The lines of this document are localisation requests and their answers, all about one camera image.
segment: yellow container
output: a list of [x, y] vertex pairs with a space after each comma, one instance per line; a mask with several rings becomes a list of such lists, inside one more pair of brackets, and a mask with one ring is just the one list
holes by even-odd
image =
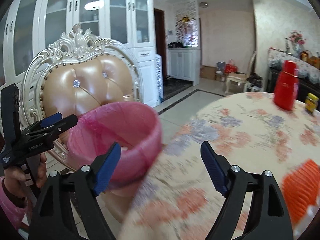
[[311, 94], [311, 93], [308, 93], [308, 96], [306, 98], [306, 110], [313, 114], [314, 110], [317, 108], [318, 106], [318, 101], [319, 101], [319, 98], [316, 97], [314, 94]]

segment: smoke detector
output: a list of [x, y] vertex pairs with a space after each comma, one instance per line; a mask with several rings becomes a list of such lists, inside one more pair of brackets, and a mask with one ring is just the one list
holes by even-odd
[[199, 6], [200, 6], [201, 8], [208, 8], [208, 7], [209, 7], [209, 4], [208, 4], [207, 2], [201, 2], [201, 3], [199, 3]]

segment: metal screw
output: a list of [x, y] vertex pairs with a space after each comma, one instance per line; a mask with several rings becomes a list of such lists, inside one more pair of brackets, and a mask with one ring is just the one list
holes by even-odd
[[85, 165], [85, 166], [81, 167], [81, 171], [83, 171], [83, 172], [87, 172], [89, 170], [90, 170], [90, 166], [89, 165]]
[[272, 176], [272, 172], [271, 171], [264, 171], [264, 174], [268, 177]]
[[49, 176], [50, 177], [54, 177], [54, 176], [57, 176], [58, 172], [57, 171], [51, 171]]
[[234, 172], [238, 172], [238, 171], [240, 171], [240, 167], [237, 166], [237, 165], [233, 165], [233, 166], [231, 167], [231, 170], [233, 170]]

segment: pink plastic bag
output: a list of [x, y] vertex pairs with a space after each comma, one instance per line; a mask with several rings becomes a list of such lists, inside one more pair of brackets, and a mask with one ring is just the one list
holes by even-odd
[[109, 188], [141, 179], [161, 151], [161, 123], [151, 107], [139, 102], [115, 102], [78, 118], [69, 130], [68, 150], [79, 166], [91, 164], [113, 142], [122, 147]]

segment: human hand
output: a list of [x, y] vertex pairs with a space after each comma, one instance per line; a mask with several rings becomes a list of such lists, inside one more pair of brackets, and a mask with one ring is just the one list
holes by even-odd
[[[38, 178], [36, 181], [36, 185], [38, 188], [43, 187], [45, 182], [47, 181], [47, 165], [45, 162], [47, 161], [47, 157], [44, 153], [40, 155], [40, 165], [38, 167]], [[20, 185], [20, 181], [26, 181], [26, 175], [17, 166], [12, 166], [4, 170], [4, 186], [7, 190], [14, 196], [18, 198], [24, 198], [26, 196], [25, 192], [22, 190]]]

